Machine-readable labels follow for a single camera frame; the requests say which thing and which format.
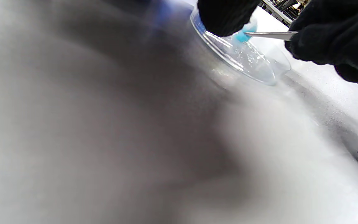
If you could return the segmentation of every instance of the black object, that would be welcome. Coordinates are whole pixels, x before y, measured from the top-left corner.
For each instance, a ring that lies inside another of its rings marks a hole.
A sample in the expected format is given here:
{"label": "black object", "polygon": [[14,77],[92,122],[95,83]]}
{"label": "black object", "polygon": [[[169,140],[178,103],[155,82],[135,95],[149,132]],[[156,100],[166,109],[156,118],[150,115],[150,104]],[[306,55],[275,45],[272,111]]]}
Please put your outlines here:
{"label": "black object", "polygon": [[299,30],[285,43],[294,58],[334,65],[358,82],[358,0],[312,0],[290,30]]}
{"label": "black object", "polygon": [[224,37],[240,31],[250,21],[260,0],[199,0],[200,18],[206,30]]}

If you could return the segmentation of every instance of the gloved hand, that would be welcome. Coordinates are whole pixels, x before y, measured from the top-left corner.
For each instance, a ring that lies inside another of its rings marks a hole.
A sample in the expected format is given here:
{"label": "gloved hand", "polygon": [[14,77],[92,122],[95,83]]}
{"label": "gloved hand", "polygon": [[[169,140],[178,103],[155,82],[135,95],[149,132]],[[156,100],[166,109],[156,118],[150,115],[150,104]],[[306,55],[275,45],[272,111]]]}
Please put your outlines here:
{"label": "gloved hand", "polygon": [[334,65],[347,81],[358,82],[358,0],[312,0],[290,30],[285,46],[294,58]]}
{"label": "gloved hand", "polygon": [[260,0],[199,0],[200,18],[206,30],[220,36],[240,31],[250,21]]}

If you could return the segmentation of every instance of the glass dish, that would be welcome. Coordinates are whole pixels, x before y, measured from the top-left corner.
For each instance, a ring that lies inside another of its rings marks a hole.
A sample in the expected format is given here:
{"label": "glass dish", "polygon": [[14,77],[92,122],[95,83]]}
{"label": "glass dish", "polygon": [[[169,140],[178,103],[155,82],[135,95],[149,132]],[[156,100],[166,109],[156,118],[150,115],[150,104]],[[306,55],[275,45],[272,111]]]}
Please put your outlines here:
{"label": "glass dish", "polygon": [[193,10],[190,21],[213,52],[249,78],[266,85],[275,85],[281,75],[291,70],[286,56],[268,38],[253,37],[248,42],[240,42],[236,37],[237,33],[229,37],[218,37],[206,31],[197,8]]}

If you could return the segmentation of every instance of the white table surface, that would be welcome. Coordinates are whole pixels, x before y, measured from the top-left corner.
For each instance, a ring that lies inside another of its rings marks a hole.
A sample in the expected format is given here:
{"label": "white table surface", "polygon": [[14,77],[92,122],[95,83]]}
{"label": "white table surface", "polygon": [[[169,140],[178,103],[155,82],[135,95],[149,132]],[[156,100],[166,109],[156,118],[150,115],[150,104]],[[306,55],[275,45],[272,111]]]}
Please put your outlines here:
{"label": "white table surface", "polygon": [[261,85],[182,2],[111,2],[0,0],[0,224],[358,224],[358,85],[280,41]]}

